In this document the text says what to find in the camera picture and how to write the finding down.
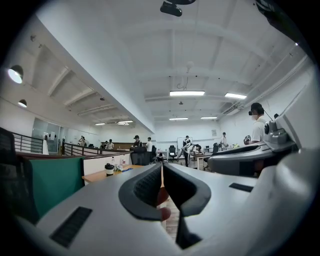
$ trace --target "white ceiling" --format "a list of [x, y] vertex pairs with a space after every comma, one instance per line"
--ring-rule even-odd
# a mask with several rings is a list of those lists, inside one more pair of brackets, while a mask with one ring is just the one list
[[[160, 12], [162, 0], [96, 1], [104, 1], [111, 10], [117, 37], [155, 121], [221, 116], [236, 102], [224, 97], [227, 92], [250, 93], [248, 99], [254, 99], [273, 85], [260, 86], [267, 74], [275, 69], [279, 80], [304, 55], [269, 25], [253, 0], [197, 0], [181, 6], [182, 17]], [[40, 47], [37, 38], [31, 41], [30, 35], [36, 34], [32, 28], [26, 30], [14, 58], [24, 68], [25, 83], [92, 123], [130, 119], [107, 98], [101, 101], [90, 84], [84, 84], [45, 45]], [[282, 61], [289, 52], [293, 58]], [[189, 73], [188, 61], [194, 62]], [[205, 90], [205, 95], [169, 97], [182, 77], [188, 90]]]

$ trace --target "railing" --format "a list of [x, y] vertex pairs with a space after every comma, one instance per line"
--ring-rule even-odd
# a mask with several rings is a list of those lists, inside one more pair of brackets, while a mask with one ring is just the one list
[[104, 149], [97, 147], [86, 147], [70, 143], [64, 143], [64, 155], [66, 156], [94, 156], [111, 155], [115, 153], [128, 153], [128, 150]]
[[43, 153], [43, 139], [29, 137], [15, 132], [12, 132], [12, 134], [14, 136], [15, 151], [37, 154]]

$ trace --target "man wearing vr headset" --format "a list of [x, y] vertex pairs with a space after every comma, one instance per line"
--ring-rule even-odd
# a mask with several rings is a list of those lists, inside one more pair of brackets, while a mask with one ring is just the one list
[[264, 119], [265, 110], [262, 105], [255, 102], [251, 105], [251, 111], [249, 111], [249, 116], [251, 116], [253, 123], [253, 132], [251, 140], [243, 140], [245, 145], [254, 144], [262, 142], [265, 134], [265, 124]]

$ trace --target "wooden desk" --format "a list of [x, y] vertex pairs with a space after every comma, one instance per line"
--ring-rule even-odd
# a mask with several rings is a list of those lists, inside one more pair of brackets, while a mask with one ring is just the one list
[[196, 168], [200, 170], [200, 159], [205, 159], [211, 157], [212, 153], [204, 153], [204, 154], [195, 154], [193, 155], [194, 158], [196, 158]]
[[[124, 170], [129, 169], [129, 168], [137, 169], [137, 168], [140, 168], [140, 167], [143, 167], [143, 166], [142, 165], [131, 164], [131, 165], [125, 165], [123, 167], [123, 169]], [[121, 173], [122, 173], [122, 171], [118, 170], [118, 171], [114, 171], [113, 175], [118, 175], [118, 174], [121, 174]], [[102, 170], [102, 171], [98, 171], [98, 172], [95, 172], [95, 173], [92, 173], [92, 174], [88, 174], [88, 175], [82, 176], [82, 179], [84, 179], [88, 183], [91, 183], [91, 182], [102, 181], [106, 177], [107, 177], [107, 170]]]

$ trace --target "black vent slot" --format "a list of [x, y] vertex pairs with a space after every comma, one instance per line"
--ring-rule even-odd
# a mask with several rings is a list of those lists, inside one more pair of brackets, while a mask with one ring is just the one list
[[247, 185], [242, 185], [242, 184], [238, 184], [238, 183], [232, 183], [229, 187], [236, 189], [236, 190], [242, 190], [245, 192], [249, 192], [249, 193], [254, 189], [253, 186], [247, 186]]
[[85, 207], [78, 207], [60, 227], [58, 227], [50, 236], [52, 240], [68, 248], [77, 233], [86, 222], [91, 214], [92, 209]]

